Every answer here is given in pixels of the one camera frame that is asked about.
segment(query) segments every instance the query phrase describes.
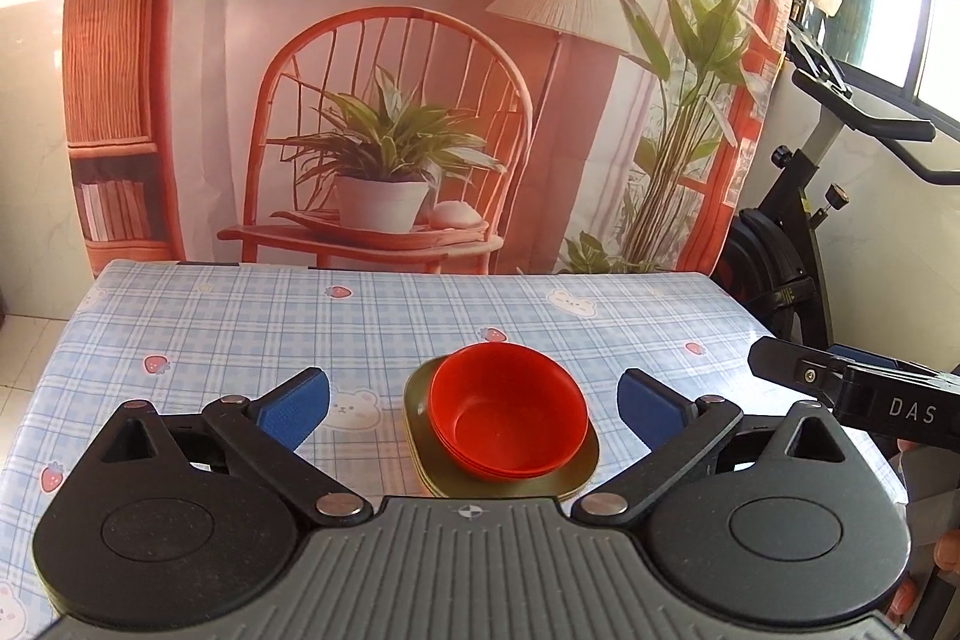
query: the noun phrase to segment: white plant pot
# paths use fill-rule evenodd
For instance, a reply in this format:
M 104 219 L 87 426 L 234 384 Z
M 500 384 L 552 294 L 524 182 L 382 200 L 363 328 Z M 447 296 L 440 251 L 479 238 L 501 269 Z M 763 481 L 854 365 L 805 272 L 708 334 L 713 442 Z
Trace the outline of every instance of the white plant pot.
M 384 234 L 406 234 L 429 190 L 425 182 L 378 183 L 336 177 L 340 225 Z

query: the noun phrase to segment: bike handlebar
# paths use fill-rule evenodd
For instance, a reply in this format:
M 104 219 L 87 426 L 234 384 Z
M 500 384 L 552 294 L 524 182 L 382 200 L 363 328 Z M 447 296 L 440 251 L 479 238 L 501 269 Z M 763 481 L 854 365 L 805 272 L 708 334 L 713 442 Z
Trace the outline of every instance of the bike handlebar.
M 793 73 L 793 84 L 810 97 L 816 98 L 837 116 L 842 124 L 850 126 L 854 131 L 860 131 L 877 139 L 921 180 L 931 185 L 960 185 L 960 172 L 958 170 L 928 169 L 904 145 L 896 141 L 932 142 L 937 131 L 930 121 L 874 118 L 857 108 L 846 95 L 833 90 L 826 83 L 814 79 L 799 68 Z
M 930 185 L 960 185 L 960 172 L 956 170 L 946 170 L 941 172 L 941 170 L 933 170 L 925 167 L 920 161 L 914 158 L 904 147 L 897 142 L 892 142 L 889 139 L 878 140 L 885 148 L 890 150 L 891 153 L 896 155 L 906 166 L 914 173 L 920 177 L 924 182 L 930 183 Z
M 793 84 L 827 107 L 842 124 L 850 126 L 869 137 L 879 140 L 904 140 L 905 142 L 933 142 L 937 129 L 930 121 L 920 119 L 874 118 L 857 108 L 829 85 L 814 79 L 805 71 L 795 70 Z

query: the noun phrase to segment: small potted plant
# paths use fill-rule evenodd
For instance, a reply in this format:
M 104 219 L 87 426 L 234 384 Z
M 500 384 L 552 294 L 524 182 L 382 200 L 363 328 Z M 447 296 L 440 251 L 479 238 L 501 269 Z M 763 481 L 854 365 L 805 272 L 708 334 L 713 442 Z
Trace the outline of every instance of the small potted plant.
M 444 176 L 467 179 L 472 167 L 505 172 L 483 151 L 486 140 L 463 130 L 476 118 L 471 111 L 420 104 L 416 92 L 405 97 L 381 67 L 373 78 L 376 107 L 325 92 L 330 104 L 322 104 L 320 114 L 333 129 L 284 140 L 296 148 L 296 184 L 313 182 L 308 210 L 325 198 L 332 178 L 342 226 L 405 234 Z

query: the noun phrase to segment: olive green plate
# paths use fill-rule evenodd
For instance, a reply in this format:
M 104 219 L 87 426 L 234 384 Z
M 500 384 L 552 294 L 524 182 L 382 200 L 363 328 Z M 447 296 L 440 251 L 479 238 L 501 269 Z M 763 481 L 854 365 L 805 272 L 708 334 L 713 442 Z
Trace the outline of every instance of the olive green plate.
M 587 437 L 580 450 L 564 466 L 542 477 L 510 482 L 487 482 L 464 472 L 440 445 L 426 414 L 426 397 L 433 374 L 445 356 L 421 365 L 403 389 L 403 419 L 413 453 L 414 465 L 424 485 L 436 496 L 451 499 L 509 499 L 512 497 L 558 497 L 575 495 L 596 469 L 600 443 L 593 424 L 587 423 Z

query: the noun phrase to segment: red bowl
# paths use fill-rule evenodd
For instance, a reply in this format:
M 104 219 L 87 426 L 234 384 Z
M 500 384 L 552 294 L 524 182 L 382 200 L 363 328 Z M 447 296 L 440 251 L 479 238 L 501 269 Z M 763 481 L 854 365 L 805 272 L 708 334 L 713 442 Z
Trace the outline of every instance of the red bowl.
M 511 342 L 449 356 L 427 396 L 427 417 L 460 466 L 488 480 L 559 469 L 587 437 L 587 403 L 563 367 Z

